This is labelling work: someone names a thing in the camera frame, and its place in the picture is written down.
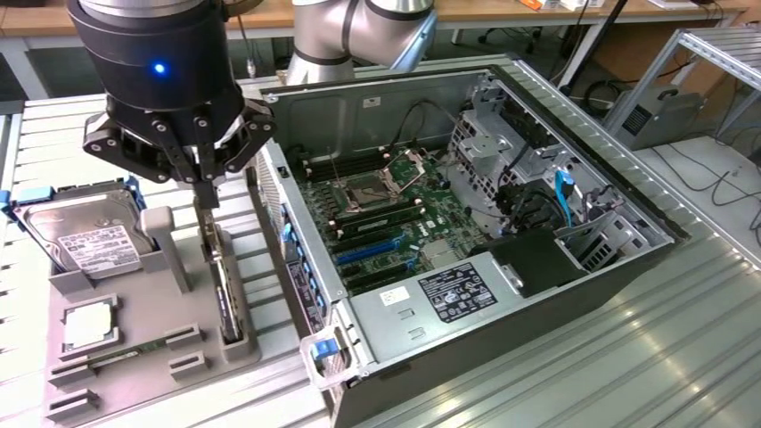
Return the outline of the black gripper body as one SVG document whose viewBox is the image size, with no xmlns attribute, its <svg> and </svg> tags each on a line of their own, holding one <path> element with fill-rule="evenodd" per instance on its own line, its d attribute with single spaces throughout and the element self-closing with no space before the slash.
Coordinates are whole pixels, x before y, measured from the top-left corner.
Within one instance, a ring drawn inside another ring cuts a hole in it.
<svg viewBox="0 0 761 428">
<path fill-rule="evenodd" d="M 166 121 L 182 144 L 195 121 L 221 141 L 245 107 L 219 1 L 71 1 L 69 13 L 109 95 L 117 124 L 150 142 Z"/>
</svg>

